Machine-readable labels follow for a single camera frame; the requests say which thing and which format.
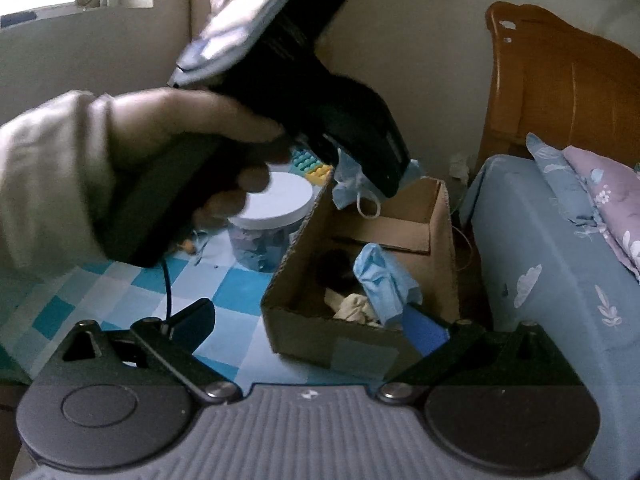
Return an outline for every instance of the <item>blue bed sheet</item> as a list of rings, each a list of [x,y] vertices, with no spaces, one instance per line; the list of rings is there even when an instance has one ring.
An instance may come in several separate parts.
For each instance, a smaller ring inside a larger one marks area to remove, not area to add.
[[[487,160],[461,208],[473,225],[496,330],[540,323],[600,408],[586,462],[602,480],[640,472],[640,285],[596,228],[563,216],[532,160]]]

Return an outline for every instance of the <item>black cable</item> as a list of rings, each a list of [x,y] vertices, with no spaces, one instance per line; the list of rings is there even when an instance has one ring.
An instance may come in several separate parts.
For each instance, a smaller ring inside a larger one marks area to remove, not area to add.
[[[164,274],[164,288],[166,289],[166,320],[171,317],[171,278],[169,277],[169,267],[166,260],[162,259],[162,273]]]

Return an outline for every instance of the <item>container with white lid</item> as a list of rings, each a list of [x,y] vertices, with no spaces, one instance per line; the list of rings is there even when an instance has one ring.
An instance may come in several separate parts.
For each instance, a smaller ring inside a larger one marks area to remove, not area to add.
[[[229,219],[236,260],[251,270],[274,272],[313,204],[314,190],[305,178],[271,173],[269,187],[249,193],[244,211]]]

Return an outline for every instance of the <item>gray ribbed surface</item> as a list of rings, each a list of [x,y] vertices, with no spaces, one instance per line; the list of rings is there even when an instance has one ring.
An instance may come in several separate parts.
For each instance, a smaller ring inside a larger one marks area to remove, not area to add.
[[[315,391],[318,395],[308,393]],[[47,467],[29,480],[77,480]],[[102,480],[489,480],[432,443],[411,408],[372,400],[361,386],[256,386],[211,407],[180,446]],[[545,480],[587,480],[577,468]]]

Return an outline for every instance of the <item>hand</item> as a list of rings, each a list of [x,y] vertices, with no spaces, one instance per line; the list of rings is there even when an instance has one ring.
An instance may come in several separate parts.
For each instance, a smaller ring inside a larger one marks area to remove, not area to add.
[[[242,211],[248,192],[269,184],[265,162],[287,162],[284,130],[235,100],[209,91],[161,88],[113,99],[110,124],[111,162],[116,170],[132,171],[152,159],[183,132],[218,134],[259,143],[252,163],[238,176],[238,189],[212,196],[193,220],[200,228],[219,227],[221,219]]]

